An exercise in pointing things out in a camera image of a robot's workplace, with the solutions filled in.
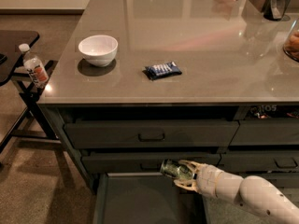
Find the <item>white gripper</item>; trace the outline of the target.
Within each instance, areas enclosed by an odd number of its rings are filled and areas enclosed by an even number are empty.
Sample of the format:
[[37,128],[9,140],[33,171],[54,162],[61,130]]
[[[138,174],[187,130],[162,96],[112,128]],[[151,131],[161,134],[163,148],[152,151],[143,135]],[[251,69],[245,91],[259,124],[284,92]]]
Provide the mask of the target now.
[[209,164],[198,163],[195,161],[180,160],[178,162],[185,165],[192,172],[196,172],[195,180],[175,180],[177,187],[188,191],[195,191],[205,197],[216,198],[216,185],[218,178],[223,173],[223,170]]

